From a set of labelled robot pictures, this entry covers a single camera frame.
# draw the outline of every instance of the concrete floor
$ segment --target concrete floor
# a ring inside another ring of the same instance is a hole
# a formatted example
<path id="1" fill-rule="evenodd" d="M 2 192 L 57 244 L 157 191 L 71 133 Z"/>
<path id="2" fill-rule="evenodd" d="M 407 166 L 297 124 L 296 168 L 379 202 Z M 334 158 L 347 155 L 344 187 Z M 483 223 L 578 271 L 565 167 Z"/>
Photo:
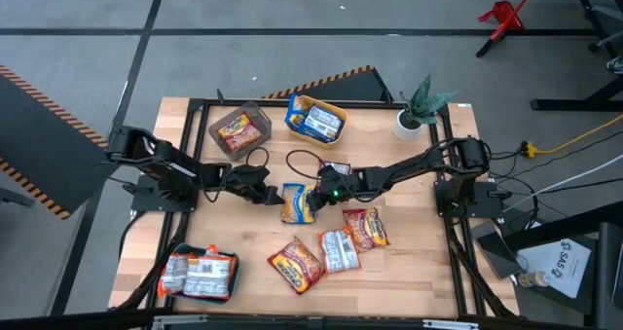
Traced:
<path id="1" fill-rule="evenodd" d="M 0 0 L 0 28 L 143 26 L 152 0 Z M 487 28 L 476 18 L 496 0 L 163 0 L 155 26 Z M 612 0 L 591 0 L 613 6 Z M 521 13 L 528 28 L 590 28 L 578 0 L 531 0 Z M 473 104 L 481 137 L 494 151 L 524 139 L 544 148 L 614 117 L 611 113 L 535 113 L 534 97 L 581 98 L 613 75 L 605 52 L 589 53 L 594 38 L 508 37 L 485 58 L 484 37 L 244 36 L 152 37 L 138 75 L 126 124 L 152 128 L 163 96 L 259 97 L 361 65 L 375 65 L 393 94 L 411 92 L 426 74 L 433 91 L 457 90 Z M 0 63 L 53 98 L 92 128 L 107 133 L 123 91 L 137 36 L 0 36 Z M 623 129 L 618 125 L 584 144 Z M 572 158 L 527 173 L 541 188 L 623 152 L 613 139 Z M 517 170 L 540 163 L 518 161 Z M 508 163 L 494 163 L 504 171 Z M 595 173 L 589 183 L 619 177 L 623 165 Z M 125 179 L 137 174 L 117 173 Z M 0 185 L 19 190 L 5 175 Z M 525 191 L 508 183 L 508 189 Z M 543 198 L 566 214 L 621 199 L 621 183 Z M 117 247 L 131 196 L 106 185 L 80 266 L 68 312 L 106 309 Z M 546 219 L 560 215 L 547 209 Z M 47 313 L 80 213 L 58 221 L 41 206 L 0 205 L 0 318 Z M 581 315 L 518 290 L 523 315 L 578 323 Z"/>

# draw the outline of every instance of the yellow and black hazard tape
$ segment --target yellow and black hazard tape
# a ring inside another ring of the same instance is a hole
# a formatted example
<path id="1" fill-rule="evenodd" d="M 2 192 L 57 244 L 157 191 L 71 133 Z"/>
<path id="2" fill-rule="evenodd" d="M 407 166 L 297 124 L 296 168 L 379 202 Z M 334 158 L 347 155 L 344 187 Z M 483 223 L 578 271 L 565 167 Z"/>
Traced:
<path id="1" fill-rule="evenodd" d="M 67 112 L 62 107 L 58 106 L 47 96 L 43 95 L 42 92 L 37 91 L 36 88 L 32 87 L 26 81 L 22 80 L 20 76 L 11 71 L 7 66 L 0 65 L 0 76 L 7 78 L 13 84 L 30 94 L 30 96 L 32 96 L 35 100 L 39 101 L 42 105 L 48 108 L 50 112 L 57 115 L 60 119 L 67 123 L 67 125 L 79 131 L 82 135 L 84 135 L 86 138 L 88 138 L 100 148 L 108 147 L 108 141 L 105 137 L 101 136 L 95 130 L 80 122 L 72 114 Z"/>
<path id="2" fill-rule="evenodd" d="M 75 118 L 72 114 L 65 111 L 65 109 L 55 104 L 47 96 L 43 95 L 42 92 L 39 92 L 36 88 L 32 87 L 26 81 L 22 80 L 20 76 L 11 71 L 7 66 L 0 65 L 0 76 L 7 78 L 13 84 L 20 87 L 23 91 L 27 92 L 35 100 L 39 101 L 42 105 L 48 108 L 50 112 L 53 112 L 57 117 L 61 118 L 69 126 L 73 127 L 75 130 L 84 135 L 87 139 L 95 143 L 95 145 L 99 146 L 100 148 L 108 147 L 108 141 L 106 141 L 106 138 L 99 135 L 95 130 L 89 128 L 87 125 Z M 54 200 L 44 194 L 41 189 L 39 189 L 36 185 L 26 179 L 21 173 L 18 172 L 17 169 L 12 167 L 3 158 L 0 158 L 0 170 L 9 174 L 9 176 L 13 180 L 18 182 L 21 187 L 23 187 L 30 195 L 32 195 L 38 202 L 40 202 L 56 216 L 60 217 L 61 219 L 69 217 L 70 213 L 66 209 L 58 205 Z"/>
<path id="3" fill-rule="evenodd" d="M 30 195 L 32 195 L 35 200 L 40 202 L 45 208 L 49 209 L 53 214 L 58 216 L 61 219 L 65 219 L 69 217 L 69 212 L 56 204 L 54 200 L 49 198 L 46 194 L 44 194 L 39 188 L 37 188 L 34 184 L 32 184 L 28 179 L 26 179 L 21 173 L 18 172 L 17 169 L 13 168 L 8 162 L 4 161 L 3 158 L 0 158 L 0 169 L 11 177 L 11 179 L 18 182 L 22 188 L 24 188 Z"/>
<path id="4" fill-rule="evenodd" d="M 355 68 L 355 69 L 352 69 L 350 71 L 338 73 L 335 76 L 330 76 L 330 77 L 323 78 L 321 80 L 305 83 L 303 85 L 296 86 L 294 88 L 290 88 L 290 89 L 283 90 L 283 91 L 280 91 L 280 92 L 273 92 L 270 95 L 262 96 L 262 98 L 267 98 L 267 99 L 287 98 L 287 97 L 290 97 L 290 94 L 292 92 L 303 92 L 304 90 L 308 90 L 308 89 L 311 89 L 311 88 L 314 88 L 314 87 L 317 87 L 317 86 L 321 86 L 323 84 L 331 83 L 331 82 L 334 82 L 334 81 L 337 81 L 337 80 L 340 80 L 340 79 L 343 79 L 343 78 L 346 78 L 346 77 L 350 77 L 350 76 L 356 75 L 356 74 L 361 73 L 361 72 L 372 71 L 374 69 L 375 69 L 375 67 L 372 66 L 372 65 L 367 65 L 367 66 Z"/>

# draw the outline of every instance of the wooden tabletop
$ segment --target wooden tabletop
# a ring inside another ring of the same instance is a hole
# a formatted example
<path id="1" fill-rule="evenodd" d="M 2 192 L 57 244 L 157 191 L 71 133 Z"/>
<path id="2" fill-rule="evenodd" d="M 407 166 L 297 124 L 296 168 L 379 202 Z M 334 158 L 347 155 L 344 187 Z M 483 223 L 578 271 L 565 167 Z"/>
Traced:
<path id="1" fill-rule="evenodd" d="M 154 128 L 158 138 L 179 144 L 188 100 L 179 97 L 163 99 Z M 233 109 L 210 107 L 208 124 Z M 398 140 L 392 133 L 396 110 L 347 110 L 348 127 L 340 144 L 331 150 L 318 148 L 290 135 L 283 122 L 285 108 L 265 107 L 263 110 L 273 120 L 272 138 L 264 145 L 271 154 L 268 163 L 271 174 L 267 183 L 279 188 L 284 182 L 312 183 L 285 164 L 285 155 L 294 149 L 311 150 L 327 161 L 368 166 L 391 165 L 421 153 L 431 145 L 428 127 L 422 128 L 416 141 Z M 450 111 L 455 137 L 478 136 L 470 105 L 451 104 Z M 193 148 L 194 140 L 189 145 L 189 154 Z M 263 160 L 264 155 L 258 152 L 250 162 L 258 165 Z M 207 133 L 201 161 L 227 161 Z M 303 172 L 313 174 L 317 171 L 316 161 L 304 154 L 293 155 L 291 162 Z M 316 213 L 316 223 L 311 225 L 282 223 L 280 205 L 254 205 L 227 193 L 221 194 L 216 203 L 209 203 L 200 196 L 197 210 L 191 216 L 187 243 L 197 247 L 213 243 L 224 252 L 237 253 L 240 258 L 238 288 L 225 305 L 177 300 L 175 309 L 183 312 L 457 316 L 443 222 L 436 215 L 434 180 L 435 174 L 429 173 L 395 185 L 390 192 L 371 203 L 351 201 L 326 206 Z M 267 262 L 270 255 L 278 252 L 294 236 L 320 256 L 316 235 L 345 225 L 342 208 L 369 206 L 379 210 L 391 245 L 360 254 L 361 270 L 326 276 L 310 291 L 297 296 Z M 128 233 L 110 297 L 111 307 L 121 304 L 129 296 L 154 263 L 163 217 L 161 212 L 149 212 Z M 472 226 L 477 224 L 476 220 L 471 222 Z M 475 248 L 481 274 L 504 305 L 518 313 L 511 281 L 497 279 L 478 247 Z M 465 272 L 463 283 L 468 309 L 474 313 L 471 286 Z"/>

